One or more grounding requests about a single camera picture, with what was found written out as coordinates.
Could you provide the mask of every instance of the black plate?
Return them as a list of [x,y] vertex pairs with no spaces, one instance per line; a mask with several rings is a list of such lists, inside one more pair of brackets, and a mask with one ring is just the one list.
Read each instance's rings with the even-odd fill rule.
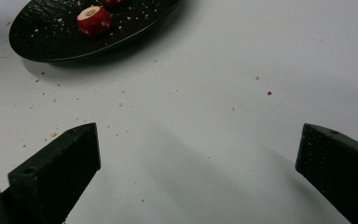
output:
[[147,31],[174,10],[181,0],[129,0],[109,9],[112,30],[87,38],[76,25],[77,15],[99,0],[33,0],[22,9],[9,33],[11,47],[37,62],[62,62],[89,57],[115,48]]

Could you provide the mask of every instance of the radish slice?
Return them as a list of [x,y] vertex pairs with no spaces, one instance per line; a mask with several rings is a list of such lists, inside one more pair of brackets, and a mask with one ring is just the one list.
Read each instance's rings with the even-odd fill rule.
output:
[[103,0],[103,5],[106,7],[120,7],[126,2],[127,0]]
[[112,19],[103,7],[88,7],[77,16],[77,27],[87,37],[96,37],[110,30]]

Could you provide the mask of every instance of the radish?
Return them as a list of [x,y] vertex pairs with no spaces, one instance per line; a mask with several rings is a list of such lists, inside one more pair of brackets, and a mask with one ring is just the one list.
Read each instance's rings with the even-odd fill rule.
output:
[[120,7],[126,2],[127,0],[103,0],[103,5],[106,7]]
[[87,37],[96,37],[110,30],[112,19],[103,7],[88,7],[77,16],[77,27]]

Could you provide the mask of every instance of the white surface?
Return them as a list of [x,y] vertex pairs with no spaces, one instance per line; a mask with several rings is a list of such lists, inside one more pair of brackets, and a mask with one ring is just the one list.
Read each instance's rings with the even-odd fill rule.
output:
[[97,122],[103,168],[68,224],[348,223],[295,161],[305,122],[358,140],[358,1],[184,0],[59,64],[11,49],[26,3],[0,0],[1,190],[51,133]]

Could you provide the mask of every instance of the screw hole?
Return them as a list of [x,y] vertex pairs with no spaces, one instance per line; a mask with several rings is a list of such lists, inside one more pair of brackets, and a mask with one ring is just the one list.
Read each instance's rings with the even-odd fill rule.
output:
[[32,174],[34,171],[36,170],[36,168],[34,167],[28,167],[25,170],[22,171],[23,174],[25,175],[30,175]]

